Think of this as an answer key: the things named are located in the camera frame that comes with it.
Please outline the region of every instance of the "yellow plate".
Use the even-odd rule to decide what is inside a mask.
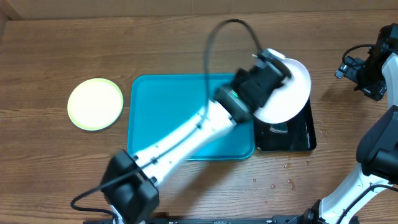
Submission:
[[[69,96],[68,115],[73,124],[97,131],[113,124],[123,110],[123,95],[110,80],[93,78],[78,85]]]

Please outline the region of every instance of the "wooden table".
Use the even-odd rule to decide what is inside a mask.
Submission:
[[[330,194],[354,167],[361,137],[387,109],[386,99],[354,92],[354,83],[337,80],[335,70],[346,49],[375,43],[382,26],[398,21],[398,11],[11,21],[0,42],[0,222],[100,218],[69,203],[96,186],[111,155],[126,148],[133,81],[143,74],[201,73],[207,35],[231,17],[250,23],[264,47],[310,70],[318,146],[311,154],[256,152],[239,162],[188,162],[160,191],[157,211],[271,217],[300,214]],[[211,71],[249,68],[253,52],[247,32],[230,25],[217,39]],[[365,58],[365,50],[355,56]],[[91,133],[72,124],[66,105],[72,90],[94,77],[117,83],[125,103],[116,124]],[[398,222],[397,197],[378,195],[358,213],[361,223]],[[107,207],[101,193],[81,205]]]

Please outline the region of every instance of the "water droplet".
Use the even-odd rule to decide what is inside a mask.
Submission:
[[[284,167],[285,169],[290,169],[292,166],[290,165],[290,163],[286,163]]]
[[[289,187],[290,187],[291,189],[294,188],[294,183],[293,183],[293,180],[292,180],[292,179],[288,179],[288,180],[287,180],[287,183],[289,184]]]

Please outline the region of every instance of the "round plate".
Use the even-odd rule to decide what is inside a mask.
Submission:
[[[311,77],[307,68],[294,59],[282,61],[292,74],[284,80],[284,86],[274,90],[263,108],[254,115],[269,124],[286,122],[296,116],[305,106],[311,92]]]
[[[93,78],[78,85],[69,96],[68,115],[73,124],[97,131],[113,124],[123,109],[119,87],[110,80]]]

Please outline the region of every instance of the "green light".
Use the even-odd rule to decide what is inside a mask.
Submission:
[[[235,91],[231,90],[231,93],[238,98],[238,94]]]

